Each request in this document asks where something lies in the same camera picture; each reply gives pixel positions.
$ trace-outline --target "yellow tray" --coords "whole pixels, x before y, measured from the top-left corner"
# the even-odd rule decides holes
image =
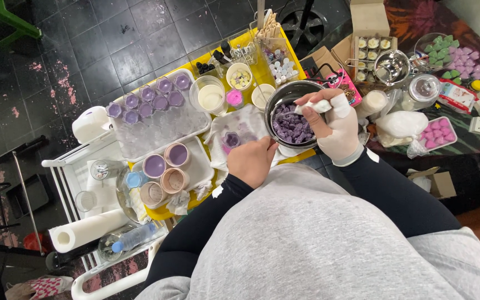
[[[254,36],[256,31],[257,31],[257,29],[254,28],[250,31],[247,31],[246,33],[244,33],[243,35],[241,35],[237,38],[231,39],[229,42],[230,42],[231,46],[235,46],[237,44],[246,45],[252,40],[252,37]],[[284,34],[283,29],[281,29],[281,35],[286,36]],[[298,60],[296,54],[294,53],[294,51],[292,50],[292,47],[290,46],[290,42],[288,41],[288,39],[286,39],[286,46],[288,47],[288,50],[290,51],[290,54],[292,55],[293,60],[296,63],[297,69],[299,71],[298,78],[299,79],[307,78],[305,76],[304,72],[303,72],[303,69],[301,68],[301,65],[299,64],[299,60]],[[187,69],[187,70],[189,70],[190,72],[193,73],[192,64],[195,65],[195,63],[197,61],[208,61],[209,59],[210,59],[210,53],[206,53],[205,55],[202,55],[201,57],[193,60],[192,62],[188,62],[188,63],[184,64],[183,66],[177,68],[177,69],[184,68],[184,69]],[[259,57],[258,60],[257,60],[257,64],[256,65],[251,65],[250,67],[251,67],[251,71],[253,72],[253,77],[257,80],[258,84],[268,83],[270,85],[275,86],[274,78],[271,75],[271,72],[270,72],[270,70],[268,68],[268,65],[267,65],[264,58]],[[223,78],[221,80],[223,81],[223,86],[225,87],[226,91],[230,90],[230,86],[227,83],[227,80],[225,78]],[[244,94],[251,95],[251,92],[253,91],[254,88],[255,88],[254,86],[251,86],[250,89],[247,90]],[[246,97],[245,99],[246,99],[247,103],[253,104],[253,102],[251,102],[251,97]],[[233,107],[229,107],[228,112],[232,112],[234,110],[235,109]],[[203,136],[203,133],[198,135],[199,139],[203,143],[204,139],[202,138],[202,136]],[[203,147],[205,148],[205,152],[207,153],[207,155],[210,157],[210,152],[209,152],[209,148],[207,147],[207,145],[203,144]],[[309,149],[309,150],[306,150],[305,152],[303,152],[303,153],[301,153],[297,156],[290,157],[288,159],[282,160],[282,161],[279,162],[279,164],[297,162],[297,161],[303,160],[305,158],[308,158],[310,156],[313,156],[314,154],[315,154],[314,150]],[[133,163],[129,163],[129,167],[132,168],[132,166],[133,166]],[[211,191],[216,188],[217,176],[218,176],[218,172],[216,170],[216,172],[214,172],[214,178],[212,178],[212,189],[211,189]],[[198,206],[210,194],[211,193],[209,192],[208,195],[203,197],[203,200],[197,201],[197,197],[196,197],[195,192],[190,191],[190,202],[188,202],[188,209],[192,209],[192,208]],[[163,206],[161,206],[159,208],[156,208],[156,209],[149,209],[149,208],[146,207],[146,212],[151,217],[151,219],[154,219],[154,220],[157,220],[157,221],[166,220],[168,218],[171,218],[171,217],[175,216],[174,214],[172,214],[170,212],[170,210],[168,210],[166,208],[166,205],[163,205]]]

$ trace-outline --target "electrical outlet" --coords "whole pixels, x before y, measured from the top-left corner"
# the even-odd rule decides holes
[[[480,134],[480,117],[471,118],[469,132]]]

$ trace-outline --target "water bottle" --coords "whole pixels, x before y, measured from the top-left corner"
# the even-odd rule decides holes
[[[153,222],[137,227],[120,236],[119,240],[112,244],[112,251],[118,253],[133,249],[145,240],[150,239],[157,231],[158,228]]]

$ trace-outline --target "small metal bowl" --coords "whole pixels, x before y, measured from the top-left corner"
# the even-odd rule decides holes
[[[377,78],[388,86],[402,82],[410,74],[409,58],[399,50],[382,52],[373,65]]]
[[[301,144],[290,144],[279,138],[275,130],[273,129],[272,122],[276,115],[275,110],[277,107],[283,104],[291,104],[295,100],[303,97],[305,94],[318,92],[323,90],[324,87],[314,81],[308,80],[299,80],[292,81],[281,85],[268,99],[266,103],[266,108],[264,110],[264,123],[266,125],[266,130],[270,133],[271,137],[278,142],[279,144],[293,149],[308,149],[316,146],[318,142],[316,137],[313,137],[312,140],[303,142]],[[325,120],[325,115],[320,114],[320,116]]]

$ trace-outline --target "yellow lid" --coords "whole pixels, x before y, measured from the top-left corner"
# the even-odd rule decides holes
[[[480,80],[474,80],[472,83],[471,83],[471,87],[476,90],[477,92],[480,91]]]

